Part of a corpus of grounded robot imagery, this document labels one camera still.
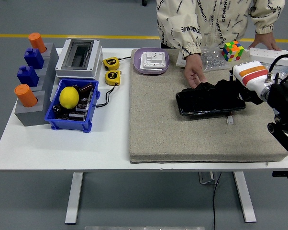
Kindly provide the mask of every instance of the yellow floor line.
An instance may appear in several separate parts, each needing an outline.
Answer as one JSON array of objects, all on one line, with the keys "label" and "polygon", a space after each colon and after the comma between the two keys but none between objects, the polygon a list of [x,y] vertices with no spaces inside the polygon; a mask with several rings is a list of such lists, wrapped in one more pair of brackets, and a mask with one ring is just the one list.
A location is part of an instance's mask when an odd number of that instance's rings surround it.
[{"label": "yellow floor line", "polygon": [[[28,34],[0,34],[0,37],[27,38]],[[135,39],[135,40],[159,40],[159,36],[137,35],[77,35],[77,34],[42,34],[42,38],[88,38],[88,39]],[[253,42],[253,38],[242,38],[241,42]],[[276,39],[278,43],[288,43],[288,39]]]}]

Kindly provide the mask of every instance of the yellow lemon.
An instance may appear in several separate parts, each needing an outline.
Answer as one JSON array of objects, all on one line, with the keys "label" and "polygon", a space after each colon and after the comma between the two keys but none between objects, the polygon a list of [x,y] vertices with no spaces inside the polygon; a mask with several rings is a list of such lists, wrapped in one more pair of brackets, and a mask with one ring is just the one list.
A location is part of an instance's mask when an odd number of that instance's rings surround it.
[{"label": "yellow lemon", "polygon": [[72,86],[65,87],[59,96],[59,102],[66,109],[74,108],[79,101],[79,94]]}]

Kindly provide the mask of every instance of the blue plastic bin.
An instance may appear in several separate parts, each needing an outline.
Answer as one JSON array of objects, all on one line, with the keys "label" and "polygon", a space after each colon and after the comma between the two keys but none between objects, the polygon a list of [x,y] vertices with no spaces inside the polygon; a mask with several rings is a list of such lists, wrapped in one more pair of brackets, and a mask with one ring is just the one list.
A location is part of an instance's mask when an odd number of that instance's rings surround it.
[{"label": "blue plastic bin", "polygon": [[[88,109],[88,115],[85,121],[73,121],[73,120],[62,120],[56,119],[55,113],[53,111],[53,105],[59,104],[59,96],[61,91],[67,86],[77,85],[80,88],[89,83],[94,85],[94,92],[90,102],[90,107]],[[52,130],[58,129],[72,129],[72,130],[81,130],[85,133],[88,133],[92,129],[92,118],[93,113],[96,107],[96,102],[100,97],[100,92],[98,91],[98,81],[96,80],[81,80],[81,79],[62,79],[59,82],[58,89],[54,95],[54,99],[51,102],[47,113],[45,115],[45,121],[48,121],[52,125]]]}]

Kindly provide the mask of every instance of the floor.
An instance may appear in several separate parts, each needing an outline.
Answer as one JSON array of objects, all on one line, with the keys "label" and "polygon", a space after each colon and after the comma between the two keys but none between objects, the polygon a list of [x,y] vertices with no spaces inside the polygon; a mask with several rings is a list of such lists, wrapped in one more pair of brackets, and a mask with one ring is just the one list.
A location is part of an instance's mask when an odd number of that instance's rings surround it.
[{"label": "floor", "polygon": [[[0,0],[0,137],[16,101],[13,89],[32,32],[103,35],[104,48],[159,47],[156,2],[140,0]],[[108,39],[108,35],[151,39]],[[245,38],[254,37],[250,24]],[[288,39],[288,0],[275,25]],[[278,44],[288,50],[288,42]],[[245,224],[234,177],[224,172],[216,192],[216,229],[288,230],[288,180],[272,172],[245,172],[257,223]],[[78,221],[65,225],[72,172],[0,172],[0,230],[83,230],[86,226],[213,227],[212,185],[197,172],[96,172],[84,175]]]}]

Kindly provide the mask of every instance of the tape measure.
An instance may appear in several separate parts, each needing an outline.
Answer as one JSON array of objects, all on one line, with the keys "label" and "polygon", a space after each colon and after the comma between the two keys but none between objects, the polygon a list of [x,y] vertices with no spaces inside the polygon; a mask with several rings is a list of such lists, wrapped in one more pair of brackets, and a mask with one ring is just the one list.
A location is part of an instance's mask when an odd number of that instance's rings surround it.
[{"label": "tape measure", "polygon": [[104,64],[106,70],[117,70],[120,67],[120,60],[128,58],[131,57],[124,57],[124,58],[111,57],[108,59],[104,59],[102,63]]},{"label": "tape measure", "polygon": [[108,85],[119,85],[121,82],[121,73],[119,70],[110,70],[106,73],[105,79]]}]

